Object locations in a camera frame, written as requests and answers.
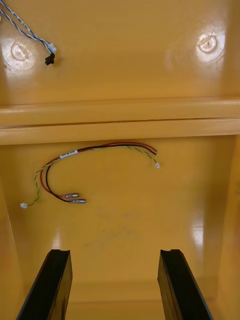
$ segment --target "glossy yellow surface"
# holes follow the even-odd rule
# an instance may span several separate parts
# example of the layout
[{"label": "glossy yellow surface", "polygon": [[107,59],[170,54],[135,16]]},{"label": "glossy yellow surface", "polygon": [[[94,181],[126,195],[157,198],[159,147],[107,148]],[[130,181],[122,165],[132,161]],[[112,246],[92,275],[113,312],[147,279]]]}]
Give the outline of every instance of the glossy yellow surface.
[{"label": "glossy yellow surface", "polygon": [[24,302],[24,279],[20,272],[2,184],[0,183],[0,318],[16,319]]},{"label": "glossy yellow surface", "polygon": [[237,0],[7,3],[57,53],[2,18],[2,105],[240,93]]},{"label": "glossy yellow surface", "polygon": [[[16,318],[60,248],[67,320],[162,320],[160,249],[179,248],[214,320],[239,320],[240,2],[6,2],[57,53],[45,66],[43,46],[2,18],[0,318]],[[116,139],[155,146],[160,169],[128,149],[86,152],[50,173],[86,205],[41,190],[20,209],[49,159]]]},{"label": "glossy yellow surface", "polygon": [[217,303],[224,319],[240,318],[240,137],[237,138],[231,169],[222,254],[219,266]]},{"label": "glossy yellow surface", "polygon": [[[47,252],[60,248],[71,250],[72,314],[83,302],[160,301],[160,249],[179,248],[207,301],[214,300],[235,137],[145,142],[158,149],[160,169],[125,148],[82,153],[56,163],[49,178],[56,191],[80,192],[87,204],[64,204],[41,191],[39,202],[26,210],[19,204],[36,194],[35,171],[89,143],[0,147],[0,177],[25,294]],[[134,314],[135,307],[129,308]]]}]

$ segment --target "yellow side wall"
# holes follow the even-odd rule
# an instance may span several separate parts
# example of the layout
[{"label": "yellow side wall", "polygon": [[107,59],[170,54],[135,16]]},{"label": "yellow side wall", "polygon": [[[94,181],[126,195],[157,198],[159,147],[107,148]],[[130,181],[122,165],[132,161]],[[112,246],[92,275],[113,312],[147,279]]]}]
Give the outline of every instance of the yellow side wall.
[{"label": "yellow side wall", "polygon": [[225,319],[240,318],[240,137],[233,157],[219,266],[217,303]]},{"label": "yellow side wall", "polygon": [[0,181],[0,319],[15,319],[24,302],[23,277]]}]

